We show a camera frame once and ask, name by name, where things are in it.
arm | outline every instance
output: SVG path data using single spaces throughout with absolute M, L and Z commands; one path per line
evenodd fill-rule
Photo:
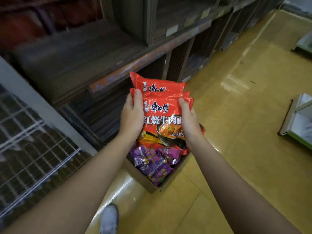
M 183 99 L 179 103 L 186 143 L 233 232 L 300 233 L 210 145 L 188 103 Z
M 144 123 L 142 95 L 129 94 L 119 134 L 59 188 L 3 233 L 85 233 Z

wire rack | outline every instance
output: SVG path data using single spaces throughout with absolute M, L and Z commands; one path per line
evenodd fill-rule
M 0 230 L 90 158 L 0 86 Z

person's right arm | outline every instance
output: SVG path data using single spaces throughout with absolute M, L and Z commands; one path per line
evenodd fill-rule
M 220 209 L 234 233 L 300 233 L 250 186 L 203 136 L 194 110 L 182 98 L 182 126 Z

person's left hand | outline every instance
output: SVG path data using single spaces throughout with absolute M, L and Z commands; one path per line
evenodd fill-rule
M 135 90 L 134 103 L 131 94 L 128 94 L 126 103 L 120 116 L 119 134 L 129 137 L 139 136 L 144 124 L 143 99 L 140 90 Z

shoe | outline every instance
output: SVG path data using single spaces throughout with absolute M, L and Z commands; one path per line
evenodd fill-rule
M 101 213 L 100 234 L 116 234 L 119 221 L 117 206 L 107 205 Z

